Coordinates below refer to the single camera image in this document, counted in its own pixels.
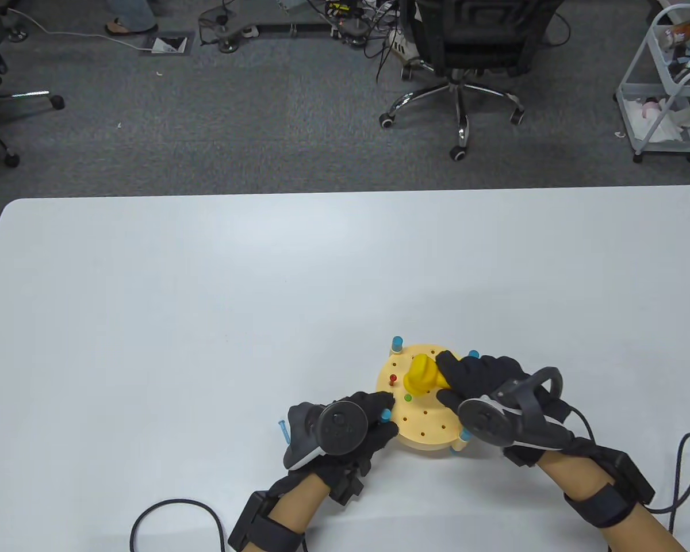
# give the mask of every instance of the gray carpet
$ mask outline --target gray carpet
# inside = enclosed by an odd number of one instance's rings
[[[162,29],[196,29],[214,0],[162,0]],[[454,163],[450,98],[403,110],[392,129],[377,118],[403,91],[400,64],[376,65],[326,37],[257,39],[233,55],[196,44],[191,57],[140,57],[96,39],[32,29],[5,44],[5,90],[50,87],[66,98],[0,105],[0,130],[22,157],[0,153],[0,213],[19,197],[244,194],[305,191],[636,186],[690,183],[683,157],[631,162],[611,94],[646,29],[647,0],[566,0],[573,38],[544,50],[534,70],[511,82],[527,107],[469,97],[471,143]],[[100,32],[102,0],[25,0],[50,29]],[[561,39],[561,24],[550,27]],[[134,42],[140,45],[140,39]]]

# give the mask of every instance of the forearm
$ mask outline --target forearm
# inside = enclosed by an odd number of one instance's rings
[[[573,500],[587,500],[614,481],[589,458],[546,452],[537,465]],[[616,526],[600,530],[614,552],[685,552],[642,505]]]
[[[311,475],[281,497],[269,513],[269,519],[303,534],[327,495],[329,487],[319,477]],[[243,552],[261,552],[261,549],[249,543]]]

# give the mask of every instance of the jeans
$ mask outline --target jeans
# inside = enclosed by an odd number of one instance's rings
[[[147,31],[156,24],[148,0],[108,0],[108,5],[119,23],[129,31]]]

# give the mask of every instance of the round wooden board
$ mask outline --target round wooden board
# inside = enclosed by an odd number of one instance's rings
[[[460,441],[463,426],[458,416],[449,408],[443,407],[435,397],[439,389],[432,389],[419,397],[412,396],[408,402],[404,398],[407,394],[404,376],[409,371],[411,360],[422,353],[434,358],[444,350],[444,347],[437,345],[404,347],[398,355],[392,354],[389,357],[378,375],[376,390],[391,392],[396,398],[392,420],[398,425],[398,439],[412,449],[440,450]],[[397,376],[397,380],[390,386],[389,377],[392,374]]]

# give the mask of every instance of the person's foot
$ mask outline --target person's foot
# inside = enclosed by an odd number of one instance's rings
[[[127,30],[124,26],[120,24],[120,19],[117,18],[114,21],[109,22],[108,24],[105,25],[105,32],[109,34],[110,36],[135,36],[135,35],[147,35],[150,34],[151,32],[156,32],[158,31],[159,26],[154,25],[150,29],[146,29],[145,31],[129,31]]]

